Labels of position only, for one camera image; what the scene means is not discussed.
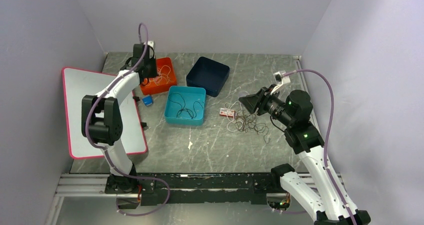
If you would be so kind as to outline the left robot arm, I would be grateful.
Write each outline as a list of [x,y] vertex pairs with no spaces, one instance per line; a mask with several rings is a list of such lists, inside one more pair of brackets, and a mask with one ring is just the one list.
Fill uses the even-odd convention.
[[147,42],[135,44],[133,56],[112,82],[95,95],[82,98],[81,133],[92,147],[101,150],[110,168],[107,182],[114,190],[132,193],[139,185],[121,139],[124,125],[120,105],[136,87],[157,75],[154,47]]

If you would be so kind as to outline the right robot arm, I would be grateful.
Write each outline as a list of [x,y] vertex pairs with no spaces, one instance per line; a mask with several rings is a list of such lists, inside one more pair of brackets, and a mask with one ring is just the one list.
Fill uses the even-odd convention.
[[269,114],[271,121],[285,126],[285,140],[307,168],[316,189],[309,187],[287,163],[272,168],[270,187],[275,192],[288,192],[315,225],[368,225],[369,213],[358,209],[347,194],[325,153],[320,132],[310,121],[313,109],[310,95],[296,89],[282,101],[278,94],[272,94],[274,87],[262,87],[238,100],[250,114]]

